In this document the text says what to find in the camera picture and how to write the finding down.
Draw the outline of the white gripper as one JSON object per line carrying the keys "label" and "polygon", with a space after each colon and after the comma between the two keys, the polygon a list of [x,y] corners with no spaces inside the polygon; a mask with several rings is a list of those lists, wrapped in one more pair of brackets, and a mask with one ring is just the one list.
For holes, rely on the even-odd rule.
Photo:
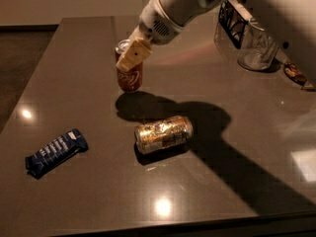
{"label": "white gripper", "polygon": [[119,57],[117,68],[123,72],[131,70],[152,54],[152,43],[163,45],[171,42],[183,30],[163,9],[160,0],[150,0],[139,16],[139,27],[128,37],[130,44]]}

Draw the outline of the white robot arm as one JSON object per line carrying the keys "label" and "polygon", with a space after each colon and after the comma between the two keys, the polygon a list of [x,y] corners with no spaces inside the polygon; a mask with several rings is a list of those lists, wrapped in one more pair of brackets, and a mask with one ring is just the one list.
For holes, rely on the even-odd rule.
{"label": "white robot arm", "polygon": [[[226,0],[150,0],[129,37],[117,68],[128,71],[172,41],[196,16]],[[272,36],[310,82],[316,81],[316,0],[236,0]]]}

